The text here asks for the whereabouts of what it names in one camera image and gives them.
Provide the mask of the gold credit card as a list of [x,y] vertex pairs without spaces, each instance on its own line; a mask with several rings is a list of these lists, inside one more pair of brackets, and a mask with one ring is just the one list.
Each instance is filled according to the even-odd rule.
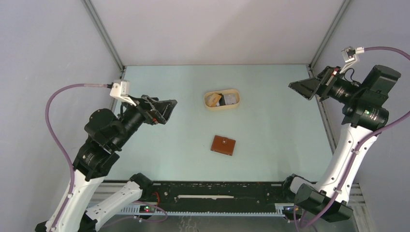
[[212,93],[205,99],[205,103],[208,107],[215,107],[218,105],[220,99],[222,98],[221,94],[218,93]]

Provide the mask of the beige oval tray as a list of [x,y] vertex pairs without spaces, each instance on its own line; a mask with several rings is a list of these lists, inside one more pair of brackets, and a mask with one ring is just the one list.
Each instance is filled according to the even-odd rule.
[[[210,107],[210,106],[207,105],[207,101],[210,99],[210,97],[213,94],[222,94],[222,95],[233,94],[236,103],[235,104],[228,104],[228,105],[220,105],[220,106]],[[241,102],[241,98],[240,98],[239,91],[237,89],[225,89],[225,90],[210,91],[210,92],[207,92],[204,95],[204,104],[205,104],[205,107],[209,111],[221,111],[221,110],[235,109],[240,105],[240,102]]]

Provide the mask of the brown leather card holder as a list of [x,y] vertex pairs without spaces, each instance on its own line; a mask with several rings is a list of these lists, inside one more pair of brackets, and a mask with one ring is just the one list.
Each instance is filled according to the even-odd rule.
[[236,144],[236,140],[234,139],[215,135],[210,150],[213,152],[232,156],[234,152],[235,144]]

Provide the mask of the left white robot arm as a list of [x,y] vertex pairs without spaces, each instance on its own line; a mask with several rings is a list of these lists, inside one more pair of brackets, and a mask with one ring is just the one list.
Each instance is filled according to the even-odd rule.
[[166,124],[176,100],[160,101],[142,95],[121,104],[119,115],[103,108],[91,114],[85,131],[88,137],[73,162],[73,178],[52,217],[39,223],[37,232],[96,232],[120,209],[131,202],[148,201],[152,181],[137,173],[121,190],[94,207],[89,202],[98,186],[119,159],[118,153],[143,124]]

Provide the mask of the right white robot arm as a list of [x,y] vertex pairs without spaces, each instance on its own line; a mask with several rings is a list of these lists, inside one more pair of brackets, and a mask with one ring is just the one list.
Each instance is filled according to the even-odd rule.
[[283,182],[282,198],[320,216],[328,222],[347,220],[350,190],[361,162],[389,118],[383,108],[388,94],[401,74],[389,67],[375,65],[362,83],[347,81],[340,67],[327,66],[315,77],[292,82],[289,87],[311,100],[318,96],[343,104],[341,134],[322,178],[312,183],[292,174]]

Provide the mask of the black card in tray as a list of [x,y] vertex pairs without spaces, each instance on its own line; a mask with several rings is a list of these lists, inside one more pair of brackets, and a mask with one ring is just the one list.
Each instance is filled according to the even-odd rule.
[[216,106],[224,106],[224,105],[226,105],[225,99],[224,99],[224,95],[223,95],[223,94],[219,94],[219,95],[220,95],[220,99],[219,99],[219,101],[218,101],[218,103],[217,103]]

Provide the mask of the silver card in tray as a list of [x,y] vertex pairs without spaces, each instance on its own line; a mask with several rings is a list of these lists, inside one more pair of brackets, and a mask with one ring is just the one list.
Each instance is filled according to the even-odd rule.
[[238,100],[236,99],[236,95],[233,93],[230,94],[224,94],[224,103],[225,105],[234,105],[237,104]]

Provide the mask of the aluminium frame rail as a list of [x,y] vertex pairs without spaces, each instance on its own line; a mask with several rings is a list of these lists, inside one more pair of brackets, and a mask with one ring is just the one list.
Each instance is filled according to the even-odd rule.
[[[124,183],[102,183],[100,186],[97,187],[97,190],[94,192],[89,206],[91,205],[97,205],[98,203],[106,200],[108,197],[113,195],[114,193],[118,192],[119,190],[124,187]],[[279,187],[280,184],[268,184],[268,187]],[[240,190],[246,190],[248,188],[250,190],[250,187],[240,187]],[[359,187],[358,184],[354,184],[352,186],[352,189],[350,191],[350,200],[348,202],[349,206],[355,206],[355,205],[364,205],[365,200],[362,195],[362,191]]]

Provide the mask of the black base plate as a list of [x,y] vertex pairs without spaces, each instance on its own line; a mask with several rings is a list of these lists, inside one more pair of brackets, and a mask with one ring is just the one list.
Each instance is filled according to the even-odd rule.
[[[280,186],[273,188],[268,184]],[[276,204],[293,204],[294,197],[285,190],[283,182],[155,181],[140,201],[158,203],[165,211],[237,213],[272,212]]]

